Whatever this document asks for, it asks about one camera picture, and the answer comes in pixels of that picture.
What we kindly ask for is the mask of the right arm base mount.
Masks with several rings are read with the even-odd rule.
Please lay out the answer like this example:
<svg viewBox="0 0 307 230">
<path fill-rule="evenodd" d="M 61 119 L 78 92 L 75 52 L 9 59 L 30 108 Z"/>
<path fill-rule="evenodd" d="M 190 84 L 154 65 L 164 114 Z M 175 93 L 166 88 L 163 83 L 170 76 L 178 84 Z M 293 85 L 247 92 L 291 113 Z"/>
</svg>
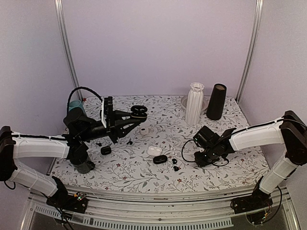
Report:
<svg viewBox="0 0 307 230">
<path fill-rule="evenodd" d="M 251 195 L 241 196 L 231 200 L 230 207 L 234 210 L 235 214 L 269 207 L 273 204 L 271 195 L 260 190 L 262 179 L 263 176 L 256 183 Z"/>
</svg>

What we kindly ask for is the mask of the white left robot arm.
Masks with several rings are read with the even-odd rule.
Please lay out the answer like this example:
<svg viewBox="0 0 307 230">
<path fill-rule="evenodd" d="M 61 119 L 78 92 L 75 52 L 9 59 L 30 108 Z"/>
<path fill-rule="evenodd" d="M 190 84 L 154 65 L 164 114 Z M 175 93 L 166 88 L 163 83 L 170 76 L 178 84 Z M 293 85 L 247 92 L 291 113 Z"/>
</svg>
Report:
<svg viewBox="0 0 307 230">
<path fill-rule="evenodd" d="M 51 157 L 68 160 L 78 173 L 87 174 L 95 168 L 88 155 L 87 142 L 109 137 L 113 143 L 125 137 L 147 119 L 147 108 L 134 105 L 131 112 L 101 111 L 101 120 L 89 118 L 79 107 L 68 111 L 64 124 L 68 134 L 62 136 L 36 136 L 14 133 L 9 126 L 0 130 L 0 180 L 11 181 L 35 189 L 47 196 L 61 208 L 71 204 L 65 186 L 56 177 L 45 176 L 24 165 L 20 158 Z"/>
</svg>

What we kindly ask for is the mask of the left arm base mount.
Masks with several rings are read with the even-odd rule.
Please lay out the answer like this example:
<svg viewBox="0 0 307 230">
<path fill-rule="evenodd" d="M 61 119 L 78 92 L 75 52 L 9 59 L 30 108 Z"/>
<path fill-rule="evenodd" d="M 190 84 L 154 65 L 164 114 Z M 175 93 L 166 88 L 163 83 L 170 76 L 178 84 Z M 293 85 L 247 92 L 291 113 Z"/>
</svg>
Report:
<svg viewBox="0 0 307 230">
<path fill-rule="evenodd" d="M 58 208 L 59 210 L 68 210 L 84 214 L 88 205 L 86 194 L 77 192 L 73 195 L 69 195 L 66 187 L 59 178 L 52 176 L 52 179 L 56 183 L 57 191 L 53 196 L 47 197 L 46 204 Z"/>
</svg>

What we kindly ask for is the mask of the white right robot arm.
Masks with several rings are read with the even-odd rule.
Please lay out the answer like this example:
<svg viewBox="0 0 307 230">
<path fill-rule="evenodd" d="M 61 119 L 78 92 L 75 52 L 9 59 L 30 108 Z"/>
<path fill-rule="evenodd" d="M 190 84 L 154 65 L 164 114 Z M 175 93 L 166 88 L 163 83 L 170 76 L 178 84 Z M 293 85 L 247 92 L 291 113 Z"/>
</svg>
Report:
<svg viewBox="0 0 307 230">
<path fill-rule="evenodd" d="M 251 147 L 272 144 L 283 144 L 284 155 L 274 164 L 273 168 L 263 176 L 254 189 L 254 194 L 248 199 L 252 209 L 263 205 L 267 196 L 285 179 L 287 179 L 298 166 L 307 162 L 307 126 L 289 110 L 280 118 L 273 121 L 246 127 L 241 130 L 227 129 L 218 135 L 203 126 L 193 137 L 196 145 L 203 151 L 194 154 L 198 166 L 211 165 L 220 157 Z"/>
</svg>

